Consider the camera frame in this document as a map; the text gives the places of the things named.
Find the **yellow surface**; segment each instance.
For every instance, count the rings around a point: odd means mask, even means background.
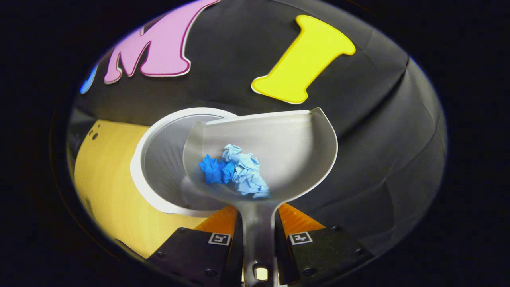
[[[136,189],[130,162],[147,129],[98,120],[83,141],[74,167],[79,197],[99,227],[144,258],[177,228],[195,228],[205,220],[160,212]]]
[[[260,94],[285,102],[300,104],[307,98],[307,88],[339,55],[352,55],[354,44],[342,32],[307,15],[299,15],[299,36],[290,45],[268,75],[251,83]]]
[[[200,223],[195,230],[230,234],[234,237],[234,229],[236,227],[237,209],[229,205],[222,210],[214,213],[211,217]]]
[[[314,231],[325,228],[324,225],[318,223],[310,216],[288,204],[280,206],[278,208],[278,212],[280,213],[280,218],[282,219],[285,238],[288,238],[289,234]]]

